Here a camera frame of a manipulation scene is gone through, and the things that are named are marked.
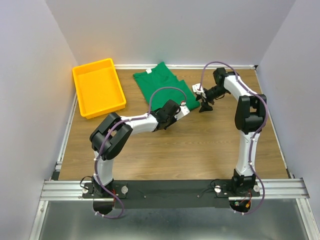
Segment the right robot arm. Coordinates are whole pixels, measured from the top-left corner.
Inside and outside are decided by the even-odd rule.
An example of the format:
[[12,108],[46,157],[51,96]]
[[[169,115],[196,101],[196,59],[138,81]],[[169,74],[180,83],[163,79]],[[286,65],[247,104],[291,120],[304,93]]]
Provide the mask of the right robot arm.
[[229,189],[234,195],[241,196],[256,184],[256,150],[268,119],[267,98],[251,90],[235,71],[220,67],[213,72],[213,78],[215,86],[206,89],[201,80],[192,86],[192,91],[196,100],[201,101],[200,113],[212,111],[215,100],[225,94],[233,95],[237,100],[234,123],[240,134],[239,154]]

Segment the yellow plastic tray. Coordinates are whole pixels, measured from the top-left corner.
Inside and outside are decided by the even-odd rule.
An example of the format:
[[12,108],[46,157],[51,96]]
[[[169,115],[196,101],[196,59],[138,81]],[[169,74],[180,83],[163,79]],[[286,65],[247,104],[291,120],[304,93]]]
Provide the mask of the yellow plastic tray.
[[92,119],[122,110],[126,98],[111,58],[72,68],[80,115]]

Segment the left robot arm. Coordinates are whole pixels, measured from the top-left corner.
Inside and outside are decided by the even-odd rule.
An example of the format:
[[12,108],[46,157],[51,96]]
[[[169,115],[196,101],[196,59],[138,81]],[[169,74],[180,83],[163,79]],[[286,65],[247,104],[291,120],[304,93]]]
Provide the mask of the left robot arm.
[[113,181],[113,163],[130,136],[166,130],[190,113],[185,102],[168,100],[163,107],[137,116],[119,116],[110,113],[90,135],[94,152],[93,191],[107,197]]

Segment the green t shirt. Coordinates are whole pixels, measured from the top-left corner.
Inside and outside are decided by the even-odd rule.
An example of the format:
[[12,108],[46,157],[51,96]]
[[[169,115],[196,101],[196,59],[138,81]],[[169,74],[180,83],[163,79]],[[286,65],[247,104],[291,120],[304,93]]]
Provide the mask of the green t shirt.
[[151,104],[152,111],[162,108],[168,100],[177,104],[185,100],[191,111],[200,106],[186,82],[178,80],[164,62],[144,72],[133,74],[133,78],[147,103]]

